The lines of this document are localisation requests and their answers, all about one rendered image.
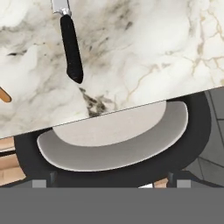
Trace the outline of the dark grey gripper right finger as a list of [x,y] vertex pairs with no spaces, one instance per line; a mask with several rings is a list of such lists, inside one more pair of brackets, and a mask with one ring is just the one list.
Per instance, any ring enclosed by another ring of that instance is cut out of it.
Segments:
[[166,186],[173,188],[217,187],[216,184],[197,178],[189,171],[170,172]]

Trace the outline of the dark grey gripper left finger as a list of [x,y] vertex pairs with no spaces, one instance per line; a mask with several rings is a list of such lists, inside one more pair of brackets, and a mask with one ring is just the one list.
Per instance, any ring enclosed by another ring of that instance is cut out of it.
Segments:
[[40,173],[12,184],[13,187],[47,188],[55,185],[57,174],[55,172]]

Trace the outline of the light wood open drawer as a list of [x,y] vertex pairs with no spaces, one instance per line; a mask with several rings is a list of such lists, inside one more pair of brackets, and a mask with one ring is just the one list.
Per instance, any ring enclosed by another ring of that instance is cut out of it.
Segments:
[[14,138],[0,140],[0,186],[4,186],[25,178],[19,165]]

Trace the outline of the black-handled metal knife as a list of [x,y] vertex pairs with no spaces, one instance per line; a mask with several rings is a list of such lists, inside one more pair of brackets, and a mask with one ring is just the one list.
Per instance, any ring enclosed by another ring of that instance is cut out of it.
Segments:
[[71,80],[81,84],[84,73],[69,0],[51,0],[51,2],[52,11],[61,15],[60,29],[66,55],[66,73]]

